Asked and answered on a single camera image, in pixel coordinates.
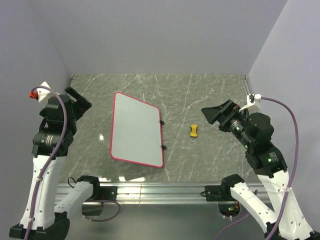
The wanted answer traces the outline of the yellow bone shaped eraser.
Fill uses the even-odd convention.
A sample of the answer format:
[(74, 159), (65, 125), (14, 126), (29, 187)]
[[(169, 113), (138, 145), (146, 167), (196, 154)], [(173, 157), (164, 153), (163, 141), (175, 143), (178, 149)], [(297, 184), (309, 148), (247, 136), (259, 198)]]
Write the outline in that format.
[(197, 129), (198, 129), (198, 125), (197, 124), (191, 124), (190, 125), (190, 134), (189, 134), (189, 136), (192, 137), (192, 138), (197, 138), (198, 137)]

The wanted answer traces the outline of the pink framed whiteboard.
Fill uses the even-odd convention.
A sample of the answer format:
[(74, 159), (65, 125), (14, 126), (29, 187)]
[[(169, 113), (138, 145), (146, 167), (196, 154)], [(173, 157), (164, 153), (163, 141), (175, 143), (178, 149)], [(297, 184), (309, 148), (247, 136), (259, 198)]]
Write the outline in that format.
[(164, 166), (160, 109), (116, 92), (110, 134), (111, 158), (148, 167)]

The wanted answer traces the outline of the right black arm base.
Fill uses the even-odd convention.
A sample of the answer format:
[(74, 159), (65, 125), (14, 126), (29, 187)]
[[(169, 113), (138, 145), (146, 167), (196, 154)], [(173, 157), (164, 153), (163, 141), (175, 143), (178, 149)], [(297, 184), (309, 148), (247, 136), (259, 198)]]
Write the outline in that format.
[(234, 202), (235, 198), (231, 195), (231, 188), (221, 185), (206, 185), (200, 193), (207, 202)]

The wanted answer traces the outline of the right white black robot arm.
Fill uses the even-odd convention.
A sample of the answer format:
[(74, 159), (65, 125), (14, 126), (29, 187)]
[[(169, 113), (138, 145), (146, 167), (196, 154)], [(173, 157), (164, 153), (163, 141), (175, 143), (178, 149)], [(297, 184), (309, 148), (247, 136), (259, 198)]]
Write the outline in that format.
[(274, 127), (269, 116), (250, 113), (231, 100), (201, 109), (209, 124), (232, 133), (245, 148), (245, 158), (262, 183), (273, 209), (269, 209), (247, 183), (232, 174), (221, 180), (218, 198), (237, 201), (256, 220), (266, 240), (318, 240), (319, 232), (308, 224), (291, 187), (294, 175), (281, 151), (271, 142)]

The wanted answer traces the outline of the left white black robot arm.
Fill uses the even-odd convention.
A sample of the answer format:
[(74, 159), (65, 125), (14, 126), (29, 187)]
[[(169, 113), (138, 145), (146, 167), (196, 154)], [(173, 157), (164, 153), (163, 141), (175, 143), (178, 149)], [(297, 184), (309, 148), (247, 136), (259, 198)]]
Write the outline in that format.
[(55, 204), (60, 174), (69, 147), (77, 132), (77, 121), (92, 104), (68, 86), (64, 94), (43, 82), (33, 88), (30, 98), (45, 107), (42, 122), (33, 137), (33, 174), (28, 202), (20, 222), (9, 230), (16, 240), (64, 240), (70, 229), (70, 217), (86, 201), (101, 196), (100, 182), (94, 176), (82, 176), (61, 203)]

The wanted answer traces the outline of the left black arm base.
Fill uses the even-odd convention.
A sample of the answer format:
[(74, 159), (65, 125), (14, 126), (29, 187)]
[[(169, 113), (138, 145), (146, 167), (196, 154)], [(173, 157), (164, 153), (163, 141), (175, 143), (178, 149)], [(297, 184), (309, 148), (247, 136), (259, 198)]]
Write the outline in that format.
[(86, 200), (87, 202), (108, 200), (115, 201), (117, 198), (118, 187), (117, 186), (100, 186), (93, 187), (93, 194)]

